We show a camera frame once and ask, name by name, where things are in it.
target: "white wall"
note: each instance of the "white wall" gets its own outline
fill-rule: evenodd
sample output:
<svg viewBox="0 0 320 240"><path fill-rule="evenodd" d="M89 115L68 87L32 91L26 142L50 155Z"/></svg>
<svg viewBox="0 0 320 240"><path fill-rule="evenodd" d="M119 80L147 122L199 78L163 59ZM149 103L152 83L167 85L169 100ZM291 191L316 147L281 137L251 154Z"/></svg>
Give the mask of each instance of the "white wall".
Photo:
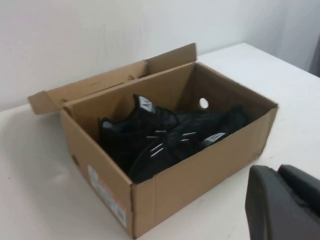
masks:
<svg viewBox="0 0 320 240"><path fill-rule="evenodd" d="M312 19L320 16L317 0L3 0L0 110L192 42L202 54L247 41L306 69L320 24L291 38L292 28L313 21L296 18L309 10L302 2L312 3ZM292 50L300 42L307 53Z"/></svg>

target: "table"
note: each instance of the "table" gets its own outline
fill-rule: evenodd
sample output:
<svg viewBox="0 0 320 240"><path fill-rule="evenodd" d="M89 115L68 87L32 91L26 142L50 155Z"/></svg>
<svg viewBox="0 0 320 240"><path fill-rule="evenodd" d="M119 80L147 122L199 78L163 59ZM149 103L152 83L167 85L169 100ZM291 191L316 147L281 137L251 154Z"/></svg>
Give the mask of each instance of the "table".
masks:
<svg viewBox="0 0 320 240"><path fill-rule="evenodd" d="M279 103L254 164L291 164L320 179L320 79L241 43L199 61ZM250 166L141 240L247 240ZM68 153L59 114L23 105L0 112L0 229L4 240L128 240Z"/></svg>

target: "cardboard box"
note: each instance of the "cardboard box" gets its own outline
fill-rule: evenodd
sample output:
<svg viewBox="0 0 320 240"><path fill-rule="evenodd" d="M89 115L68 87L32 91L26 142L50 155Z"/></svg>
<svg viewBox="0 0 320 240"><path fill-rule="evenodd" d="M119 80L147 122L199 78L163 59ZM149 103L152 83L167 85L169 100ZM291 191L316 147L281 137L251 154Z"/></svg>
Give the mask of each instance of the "cardboard box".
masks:
<svg viewBox="0 0 320 240"><path fill-rule="evenodd" d="M133 94L170 110L199 110L201 98L208 101L209 111L243 104L253 122L152 179L134 184L97 144L97 118L124 119L134 108ZM28 100L36 114L60 110L72 159L132 238L258 158L278 110L275 102L197 63L195 44L39 92Z"/></svg>

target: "box lid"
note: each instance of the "box lid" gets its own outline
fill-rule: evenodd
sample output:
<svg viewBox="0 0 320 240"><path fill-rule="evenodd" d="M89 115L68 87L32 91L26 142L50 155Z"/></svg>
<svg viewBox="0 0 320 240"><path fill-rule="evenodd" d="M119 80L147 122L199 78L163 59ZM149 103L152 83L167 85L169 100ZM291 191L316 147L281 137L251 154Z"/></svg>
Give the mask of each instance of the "box lid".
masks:
<svg viewBox="0 0 320 240"><path fill-rule="evenodd" d="M48 91L38 92L29 96L28 101L35 114L52 113L58 111L66 102L196 60L196 44L192 43L147 60L141 60Z"/></svg>

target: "shoe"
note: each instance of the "shoe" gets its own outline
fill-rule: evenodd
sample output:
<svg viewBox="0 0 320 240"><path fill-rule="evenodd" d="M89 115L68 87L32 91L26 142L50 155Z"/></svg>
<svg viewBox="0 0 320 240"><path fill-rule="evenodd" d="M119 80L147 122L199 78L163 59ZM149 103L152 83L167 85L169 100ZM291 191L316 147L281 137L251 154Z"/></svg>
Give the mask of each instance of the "shoe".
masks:
<svg viewBox="0 0 320 240"><path fill-rule="evenodd" d="M141 151L159 135L169 131L199 112L174 113L134 94L134 109L123 121L98 119L99 144L127 173Z"/></svg>
<svg viewBox="0 0 320 240"><path fill-rule="evenodd" d="M229 111L203 112L190 117L168 134L157 136L137 157L128 172L138 184L221 141L249 123L242 106Z"/></svg>

